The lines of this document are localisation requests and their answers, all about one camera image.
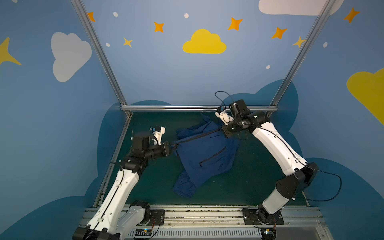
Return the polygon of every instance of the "jacket zipper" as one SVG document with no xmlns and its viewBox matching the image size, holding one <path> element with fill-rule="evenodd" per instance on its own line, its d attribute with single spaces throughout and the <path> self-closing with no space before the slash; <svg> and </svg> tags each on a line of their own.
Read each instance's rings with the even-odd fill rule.
<svg viewBox="0 0 384 240">
<path fill-rule="evenodd" d="M 207 158 L 207 159 L 205 159 L 204 161 L 201 161 L 201 162 L 199 163 L 199 164 L 200 164 L 200 167 L 203 167 L 203 165 L 202 165 L 203 162 L 207 162 L 207 161 L 211 160 L 213 157 L 215 157 L 215 156 L 219 155 L 220 153 L 222 153 L 226 148 L 227 148 L 227 147 L 225 146 L 223 149 L 221 149 L 218 153 L 216 153 L 216 154 L 213 155 L 212 157 Z"/>
</svg>

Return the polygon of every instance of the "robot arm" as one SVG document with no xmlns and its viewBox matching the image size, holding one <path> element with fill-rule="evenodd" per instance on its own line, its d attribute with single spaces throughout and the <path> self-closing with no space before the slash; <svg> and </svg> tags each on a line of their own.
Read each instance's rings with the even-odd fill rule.
<svg viewBox="0 0 384 240">
<path fill-rule="evenodd" d="M 222 131 L 226 137 L 243 130 L 250 131 L 264 144 L 286 175 L 285 178 L 276 182 L 273 192 L 258 207 L 259 222 L 263 224 L 274 224 L 275 222 L 284 224 L 281 217 L 281 208 L 311 184 L 316 175 L 315 170 L 318 167 L 315 163 L 307 163 L 281 137 L 264 112 L 255 111 L 251 113 L 243 100 L 230 104 L 229 108 L 233 116 L 233 120 L 230 122 L 224 121 L 224 119 L 230 118 L 228 113 L 222 111 L 221 108 L 216 111 L 216 116 L 220 117 L 225 123 L 222 126 Z"/>
<path fill-rule="evenodd" d="M 164 127 L 155 127 L 153 135 L 139 132 L 132 138 L 132 147 L 120 163 L 121 170 L 111 190 L 87 227 L 77 228 L 73 240 L 123 240 L 134 226 L 141 222 L 146 225 L 151 220 L 149 203 L 138 201 L 130 206 L 120 220 L 119 217 L 130 192 L 148 166 L 148 160 L 170 154 L 169 143 L 161 143 L 164 133 Z"/>
</svg>

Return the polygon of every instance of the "white cloud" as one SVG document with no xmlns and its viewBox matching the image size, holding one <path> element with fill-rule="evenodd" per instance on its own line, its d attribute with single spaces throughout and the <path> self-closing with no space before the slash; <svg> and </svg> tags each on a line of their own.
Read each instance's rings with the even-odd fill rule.
<svg viewBox="0 0 384 240">
<path fill-rule="evenodd" d="M 54 33 L 51 39 L 53 74 L 59 82 L 68 81 L 92 55 L 91 45 L 76 34 Z"/>
<path fill-rule="evenodd" d="M 331 14 L 335 13 L 344 0 L 336 0 Z M 259 10 L 266 14 L 306 15 L 317 16 L 326 0 L 260 0 Z"/>
</svg>

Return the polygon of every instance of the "ventilation grille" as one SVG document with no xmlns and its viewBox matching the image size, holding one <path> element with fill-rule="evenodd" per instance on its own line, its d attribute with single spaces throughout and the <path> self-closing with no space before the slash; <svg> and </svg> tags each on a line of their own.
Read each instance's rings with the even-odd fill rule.
<svg viewBox="0 0 384 240">
<path fill-rule="evenodd" d="M 128 238 L 133 238 L 136 230 L 134 229 Z M 159 229 L 153 238 L 261 238 L 260 229 L 257 228 L 179 228 L 179 229 Z M 136 239 L 146 238 L 136 234 Z"/>
</svg>

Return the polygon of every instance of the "blue jacket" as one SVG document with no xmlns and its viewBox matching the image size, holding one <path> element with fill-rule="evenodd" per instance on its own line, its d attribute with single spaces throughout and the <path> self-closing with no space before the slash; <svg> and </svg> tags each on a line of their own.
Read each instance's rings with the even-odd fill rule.
<svg viewBox="0 0 384 240">
<path fill-rule="evenodd" d="M 203 115 L 205 122 L 187 129 L 177 129 L 174 154 L 180 157 L 185 171 L 173 191 L 183 197 L 193 197 L 196 189 L 210 177 L 232 168 L 240 141 L 226 138 L 217 125 Z"/>
</svg>

